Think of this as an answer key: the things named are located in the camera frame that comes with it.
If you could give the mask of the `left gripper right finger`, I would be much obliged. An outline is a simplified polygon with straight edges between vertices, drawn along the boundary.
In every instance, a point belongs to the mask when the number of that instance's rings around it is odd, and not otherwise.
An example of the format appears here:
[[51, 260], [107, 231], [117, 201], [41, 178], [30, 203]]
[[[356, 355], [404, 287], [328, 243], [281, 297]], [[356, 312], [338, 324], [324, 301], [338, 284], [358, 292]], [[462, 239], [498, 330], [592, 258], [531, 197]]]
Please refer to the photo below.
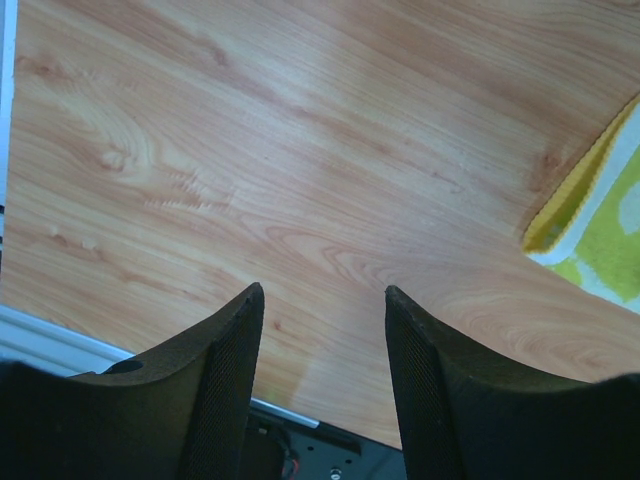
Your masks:
[[516, 362], [385, 293], [385, 334], [411, 479], [635, 479], [639, 377], [596, 383]]

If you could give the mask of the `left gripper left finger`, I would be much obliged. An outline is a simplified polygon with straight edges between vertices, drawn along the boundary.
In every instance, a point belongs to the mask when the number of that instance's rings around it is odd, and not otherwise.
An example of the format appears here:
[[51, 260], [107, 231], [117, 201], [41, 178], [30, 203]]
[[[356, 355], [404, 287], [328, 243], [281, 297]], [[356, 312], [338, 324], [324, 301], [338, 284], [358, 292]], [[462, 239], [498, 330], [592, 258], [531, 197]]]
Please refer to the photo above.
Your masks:
[[5, 479], [234, 479], [240, 469], [264, 292], [103, 373], [1, 365]]

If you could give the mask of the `yellow lime patterned towel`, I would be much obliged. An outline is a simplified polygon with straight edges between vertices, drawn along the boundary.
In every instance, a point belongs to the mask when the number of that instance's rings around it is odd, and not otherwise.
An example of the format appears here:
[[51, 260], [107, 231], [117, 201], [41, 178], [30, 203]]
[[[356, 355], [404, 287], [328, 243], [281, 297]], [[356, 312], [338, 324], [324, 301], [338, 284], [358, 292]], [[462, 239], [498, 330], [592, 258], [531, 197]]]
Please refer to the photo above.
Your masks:
[[526, 228], [522, 251], [583, 291], [639, 312], [639, 99], [601, 133]]

